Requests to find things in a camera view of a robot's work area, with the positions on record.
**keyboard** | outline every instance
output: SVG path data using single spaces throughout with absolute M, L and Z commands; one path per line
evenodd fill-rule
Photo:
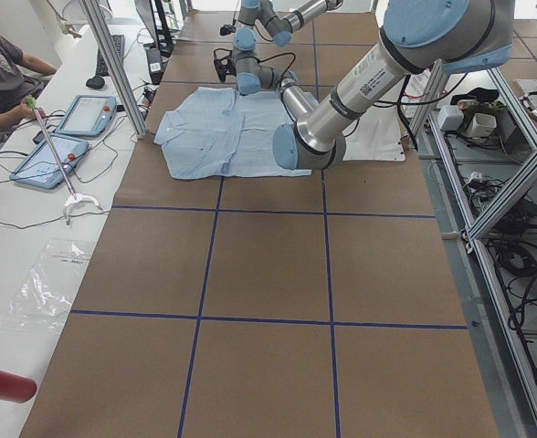
M 124 35 L 111 35 L 116 53 L 122 58 L 124 57 Z M 108 66 L 104 60 L 104 56 L 98 49 L 98 55 L 96 57 L 96 74 L 94 76 L 109 76 Z

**green tip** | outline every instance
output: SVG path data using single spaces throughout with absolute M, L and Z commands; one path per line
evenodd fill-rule
M 30 109 L 34 110 L 35 108 L 37 108 L 37 102 L 35 102 L 35 98 L 26 98 L 25 102 Z

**blue cloth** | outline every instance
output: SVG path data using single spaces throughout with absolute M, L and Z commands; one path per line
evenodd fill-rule
M 272 153 L 277 127 L 290 122 L 275 93 L 239 96 L 233 89 L 200 87 L 163 116 L 154 142 L 171 176 L 193 180 L 222 176 L 304 176 L 282 169 Z

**person's hand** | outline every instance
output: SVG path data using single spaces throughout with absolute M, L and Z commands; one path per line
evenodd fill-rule
M 21 103 L 19 104 L 19 109 L 21 111 L 21 115 L 23 116 L 23 119 L 34 119 L 35 113 L 27 105 L 26 103 L 27 98 L 31 98 L 31 96 L 27 96 L 23 100 L 21 100 Z M 46 112 L 43 111 L 42 108 L 38 108 L 37 110 L 39 111 L 39 114 L 41 115 L 41 117 L 46 117 Z

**person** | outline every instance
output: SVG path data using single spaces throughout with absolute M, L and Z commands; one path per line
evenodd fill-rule
M 0 36 L 0 132 L 10 130 L 22 119 L 35 118 L 25 98 L 38 97 L 47 83 L 23 75 L 17 66 L 42 75 L 53 75 L 57 71 L 40 57 L 24 52 Z

